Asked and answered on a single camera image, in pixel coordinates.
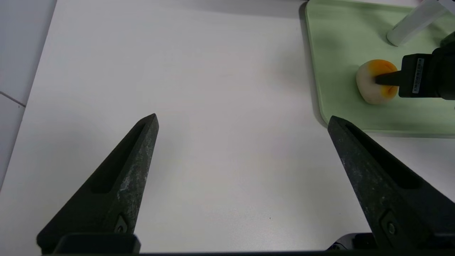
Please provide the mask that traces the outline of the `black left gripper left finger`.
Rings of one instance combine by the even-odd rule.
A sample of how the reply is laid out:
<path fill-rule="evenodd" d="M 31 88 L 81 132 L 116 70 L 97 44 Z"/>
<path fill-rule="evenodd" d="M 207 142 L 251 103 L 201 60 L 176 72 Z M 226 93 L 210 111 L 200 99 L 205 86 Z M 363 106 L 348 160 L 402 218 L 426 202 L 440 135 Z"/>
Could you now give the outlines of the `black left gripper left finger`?
<path fill-rule="evenodd" d="M 140 119 L 38 233 L 38 246 L 55 249 L 73 233 L 133 233 L 158 130 L 155 114 Z"/>

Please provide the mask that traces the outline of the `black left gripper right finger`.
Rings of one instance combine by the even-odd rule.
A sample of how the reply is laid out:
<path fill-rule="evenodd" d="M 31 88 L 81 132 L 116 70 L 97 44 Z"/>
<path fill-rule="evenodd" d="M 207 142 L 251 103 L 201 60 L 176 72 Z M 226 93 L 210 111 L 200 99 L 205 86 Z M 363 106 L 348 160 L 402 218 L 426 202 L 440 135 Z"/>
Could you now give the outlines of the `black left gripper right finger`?
<path fill-rule="evenodd" d="M 378 248 L 454 249 L 454 202 L 351 122 L 328 133 Z"/>

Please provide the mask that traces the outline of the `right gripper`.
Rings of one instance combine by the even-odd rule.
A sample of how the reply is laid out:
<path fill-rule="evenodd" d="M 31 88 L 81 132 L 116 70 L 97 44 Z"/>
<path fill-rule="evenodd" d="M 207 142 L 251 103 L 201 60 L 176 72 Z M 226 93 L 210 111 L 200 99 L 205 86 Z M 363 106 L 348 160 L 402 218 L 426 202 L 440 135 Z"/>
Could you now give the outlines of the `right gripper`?
<path fill-rule="evenodd" d="M 455 100 L 455 45 L 450 43 L 431 54 L 405 55 L 400 71 L 380 74 L 375 83 L 399 86 L 402 98 Z"/>

